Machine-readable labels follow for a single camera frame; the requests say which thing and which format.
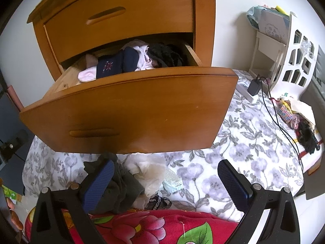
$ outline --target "dark green cloth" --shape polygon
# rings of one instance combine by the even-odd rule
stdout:
[[[91,213],[103,214],[109,211],[114,214],[123,213],[132,206],[135,199],[145,189],[122,164],[117,162],[117,156],[113,153],[104,153],[94,162],[85,161],[83,164],[86,173],[94,172],[103,159],[109,159],[114,162],[114,175],[98,202],[96,209]]]

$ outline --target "metal screw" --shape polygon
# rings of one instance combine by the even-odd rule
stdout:
[[[79,184],[76,183],[76,182],[74,182],[73,184],[71,184],[70,188],[71,188],[72,190],[77,190],[77,189],[79,188]]]
[[[44,187],[44,188],[41,190],[41,192],[42,192],[43,194],[46,194],[46,193],[48,192],[48,187]]]
[[[283,189],[286,193],[291,193],[291,190],[290,190],[290,188],[289,187],[284,187],[284,189]]]
[[[254,183],[253,187],[255,190],[261,190],[262,186],[259,183]]]

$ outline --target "wall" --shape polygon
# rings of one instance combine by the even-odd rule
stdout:
[[[317,32],[319,44],[325,48],[325,27],[307,0],[216,0],[213,66],[249,69],[256,31],[248,23],[245,12],[254,5],[264,4],[279,5],[288,13],[294,12],[300,21]]]
[[[40,100],[54,80],[38,47],[28,15],[41,0],[23,0],[0,36],[0,68],[27,106]]]
[[[27,106],[46,93],[53,79],[39,50],[29,13],[41,0],[24,0],[0,36],[0,67],[6,82],[12,84]],[[325,48],[325,28],[306,0],[216,0],[216,33],[213,66],[248,70],[256,32],[245,12],[253,5],[280,5],[318,32]]]

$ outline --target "mattress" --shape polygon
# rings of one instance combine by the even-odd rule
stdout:
[[[238,82],[249,83],[252,79],[245,71],[235,72]],[[274,114],[271,101],[264,98]],[[279,123],[283,128],[286,126],[280,118]],[[239,221],[243,213],[236,209],[218,177],[217,166],[222,159],[227,159],[251,183],[257,182],[268,190],[279,191],[287,186],[295,195],[303,185],[298,156],[272,121],[261,92],[258,101],[251,104],[235,90],[210,148],[167,152],[162,156],[184,184],[184,189],[173,194],[162,191],[173,202],[172,208],[208,212],[231,221]],[[22,175],[26,190],[37,196],[45,186],[61,190],[71,182],[80,183],[87,175],[83,162],[97,158],[95,154],[55,152],[35,137]]]

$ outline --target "charger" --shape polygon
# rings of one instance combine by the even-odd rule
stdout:
[[[261,78],[258,75],[255,79],[253,79],[251,81],[251,83],[249,84],[249,87],[247,89],[247,92],[251,95],[257,95],[258,92],[260,91],[260,89],[262,88],[262,84],[261,84]]]

